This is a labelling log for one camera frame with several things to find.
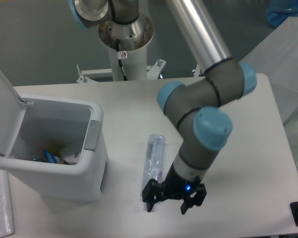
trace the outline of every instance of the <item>trash bin lid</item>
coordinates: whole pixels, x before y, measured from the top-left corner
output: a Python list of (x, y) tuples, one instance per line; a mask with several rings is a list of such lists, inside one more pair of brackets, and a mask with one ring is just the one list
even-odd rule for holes
[(8, 156), (25, 114), (25, 103), (0, 70), (0, 156)]

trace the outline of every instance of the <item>light blue joint cap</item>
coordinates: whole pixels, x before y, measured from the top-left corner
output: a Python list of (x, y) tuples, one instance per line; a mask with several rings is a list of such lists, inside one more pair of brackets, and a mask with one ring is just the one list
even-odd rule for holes
[(159, 103), (159, 106), (161, 110), (164, 112), (164, 106), (170, 96), (170, 94), (173, 92), (174, 89), (177, 87), (184, 85), (183, 83), (179, 81), (172, 81), (167, 84), (165, 84), (158, 92), (157, 101)]
[(230, 118), (216, 107), (203, 107), (193, 120), (193, 131), (199, 142), (209, 150), (220, 151), (232, 132)]
[(239, 63), (244, 73), (244, 90), (242, 97), (254, 91), (257, 85), (256, 72), (247, 63)]
[(84, 24), (81, 22), (79, 16), (77, 15), (76, 13), (76, 10), (75, 10), (75, 6), (74, 6), (74, 2), (73, 0), (68, 0), (68, 4), (70, 6), (70, 9), (71, 9), (71, 12), (75, 18), (75, 21), (77, 22), (78, 26), (80, 27), (80, 29), (82, 30), (86, 30), (87, 28), (84, 26)]

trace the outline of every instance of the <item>white table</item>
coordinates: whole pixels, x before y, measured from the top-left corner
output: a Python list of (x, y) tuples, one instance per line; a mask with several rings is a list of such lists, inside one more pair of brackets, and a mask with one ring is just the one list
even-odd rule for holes
[[(190, 84), (196, 79), (179, 80)], [(233, 132), (203, 180), (208, 194), (202, 206), (181, 215), (182, 202), (167, 200), (146, 212), (140, 190), (148, 136), (166, 137), (164, 176), (182, 143), (156, 103), (159, 88), (168, 81), (16, 87), (19, 93), (97, 101), (104, 109), (109, 166), (98, 204), (43, 198), (10, 176), (15, 237), (237, 238), (298, 233), (289, 207), (298, 201), (298, 175), (262, 74), (254, 93), (221, 108), (232, 119)]]

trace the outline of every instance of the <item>white trash bin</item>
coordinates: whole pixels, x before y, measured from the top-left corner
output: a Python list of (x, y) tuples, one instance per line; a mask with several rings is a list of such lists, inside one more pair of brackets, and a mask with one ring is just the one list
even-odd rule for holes
[[(107, 150), (103, 111), (95, 102), (19, 95), (0, 71), (0, 169), (44, 196), (97, 201)], [(42, 148), (61, 150), (81, 143), (75, 165), (31, 161)]]

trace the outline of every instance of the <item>plastic wrapper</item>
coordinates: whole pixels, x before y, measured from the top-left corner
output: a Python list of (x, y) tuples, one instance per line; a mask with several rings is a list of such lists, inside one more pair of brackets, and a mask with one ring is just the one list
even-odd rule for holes
[(14, 233), (11, 196), (7, 171), (0, 170), (0, 238)]
[(162, 181), (164, 144), (165, 137), (163, 135), (152, 134), (149, 136), (140, 196), (150, 179)]
[(268, 76), (298, 170), (298, 18), (288, 18), (242, 62)]

